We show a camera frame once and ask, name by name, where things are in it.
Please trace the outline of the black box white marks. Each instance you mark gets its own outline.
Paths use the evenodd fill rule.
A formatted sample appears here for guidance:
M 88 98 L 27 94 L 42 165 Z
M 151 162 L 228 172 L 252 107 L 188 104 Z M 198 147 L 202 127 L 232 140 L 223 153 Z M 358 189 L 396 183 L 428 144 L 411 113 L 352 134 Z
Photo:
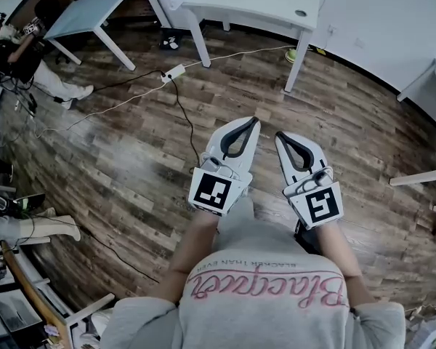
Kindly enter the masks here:
M 161 40 L 159 48 L 161 50 L 178 50 L 183 37 L 183 32 L 176 29 L 163 29 L 161 31 Z

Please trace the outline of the white desk with grommet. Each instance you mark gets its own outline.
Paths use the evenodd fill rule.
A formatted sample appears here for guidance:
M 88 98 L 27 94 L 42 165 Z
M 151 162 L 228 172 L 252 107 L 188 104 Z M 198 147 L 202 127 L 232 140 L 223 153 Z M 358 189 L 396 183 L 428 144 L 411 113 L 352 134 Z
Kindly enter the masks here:
M 211 58 L 200 28 L 202 20 L 220 21 L 226 31 L 236 24 L 296 39 L 296 57 L 284 88 L 289 93 L 317 28 L 320 0 L 185 0 L 182 8 L 206 68 Z

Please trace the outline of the grey shirt pink lettering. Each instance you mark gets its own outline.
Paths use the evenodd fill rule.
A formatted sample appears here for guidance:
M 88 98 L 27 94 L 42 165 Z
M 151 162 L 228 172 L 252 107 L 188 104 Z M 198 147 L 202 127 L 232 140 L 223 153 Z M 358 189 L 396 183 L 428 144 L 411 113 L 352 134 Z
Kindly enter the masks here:
M 402 305 L 351 307 L 338 267 L 303 250 L 286 226 L 256 220 L 248 197 L 219 218 L 211 254 L 190 272 L 177 304 L 149 293 L 115 304 L 101 349 L 405 346 Z

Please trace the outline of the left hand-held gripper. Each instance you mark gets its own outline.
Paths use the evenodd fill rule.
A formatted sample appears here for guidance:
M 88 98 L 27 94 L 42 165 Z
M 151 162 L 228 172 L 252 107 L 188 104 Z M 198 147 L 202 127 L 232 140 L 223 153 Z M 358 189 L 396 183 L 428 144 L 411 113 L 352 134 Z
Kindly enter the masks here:
M 220 217 L 230 212 L 253 179 L 250 168 L 260 129 L 260 120 L 252 116 L 231 121 L 212 134 L 206 152 L 201 154 L 201 165 L 193 170 L 190 205 Z M 230 146 L 241 135 L 241 147 L 231 152 Z

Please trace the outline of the light blue table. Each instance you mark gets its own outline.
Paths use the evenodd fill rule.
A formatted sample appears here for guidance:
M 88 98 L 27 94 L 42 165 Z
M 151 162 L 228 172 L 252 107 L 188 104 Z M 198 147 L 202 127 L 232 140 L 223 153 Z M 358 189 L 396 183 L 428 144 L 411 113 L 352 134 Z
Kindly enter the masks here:
M 69 4 L 47 31 L 44 39 L 60 50 L 75 64 L 81 60 L 60 44 L 57 39 L 79 33 L 92 32 L 127 67 L 133 71 L 136 65 L 122 52 L 106 34 L 103 26 L 106 20 L 124 0 L 77 0 Z

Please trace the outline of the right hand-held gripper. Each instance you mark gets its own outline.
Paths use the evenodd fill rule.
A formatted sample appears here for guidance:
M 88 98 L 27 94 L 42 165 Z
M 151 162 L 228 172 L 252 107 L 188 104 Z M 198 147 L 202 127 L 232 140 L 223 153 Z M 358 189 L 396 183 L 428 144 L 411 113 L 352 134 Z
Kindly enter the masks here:
M 321 147 L 304 136 L 287 131 L 276 133 L 275 145 L 288 185 L 283 195 L 304 228 L 312 230 L 341 218 L 344 210 L 340 184 L 334 181 L 334 171 L 327 166 Z M 316 173 L 304 178 L 306 172 Z

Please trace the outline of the person's left forearm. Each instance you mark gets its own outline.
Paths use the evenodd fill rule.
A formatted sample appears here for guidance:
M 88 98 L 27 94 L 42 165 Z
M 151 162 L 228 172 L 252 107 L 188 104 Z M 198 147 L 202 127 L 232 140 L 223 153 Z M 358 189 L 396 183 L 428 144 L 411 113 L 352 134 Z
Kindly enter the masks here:
M 211 254 L 219 216 L 197 211 L 178 243 L 163 279 L 149 293 L 150 297 L 177 304 L 188 276 L 194 267 Z

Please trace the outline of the white power strip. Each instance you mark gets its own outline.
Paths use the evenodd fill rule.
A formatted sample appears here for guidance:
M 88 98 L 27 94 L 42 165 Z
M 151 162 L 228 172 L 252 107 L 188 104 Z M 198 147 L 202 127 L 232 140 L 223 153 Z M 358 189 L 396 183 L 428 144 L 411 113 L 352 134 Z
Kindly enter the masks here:
M 173 67 L 171 70 L 161 74 L 161 80 L 163 83 L 167 84 L 170 81 L 175 80 L 177 77 L 185 73 L 185 67 L 183 64 L 179 64 Z

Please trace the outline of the black office chair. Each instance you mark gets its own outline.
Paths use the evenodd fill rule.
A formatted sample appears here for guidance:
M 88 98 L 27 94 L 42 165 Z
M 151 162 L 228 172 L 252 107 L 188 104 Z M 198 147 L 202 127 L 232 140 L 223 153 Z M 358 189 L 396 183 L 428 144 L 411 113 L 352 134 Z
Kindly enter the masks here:
M 40 0 L 34 7 L 35 15 L 44 24 L 46 29 L 50 29 L 62 14 L 59 0 Z

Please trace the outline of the person's right forearm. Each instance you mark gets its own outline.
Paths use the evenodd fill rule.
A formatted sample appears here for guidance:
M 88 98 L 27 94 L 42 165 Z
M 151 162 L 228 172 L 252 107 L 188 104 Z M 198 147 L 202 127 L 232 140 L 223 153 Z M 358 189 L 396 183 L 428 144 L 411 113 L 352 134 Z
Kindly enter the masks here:
M 350 306 L 375 303 L 364 283 L 358 259 L 337 222 L 328 222 L 317 227 L 315 232 L 322 255 L 332 261 L 344 276 Z

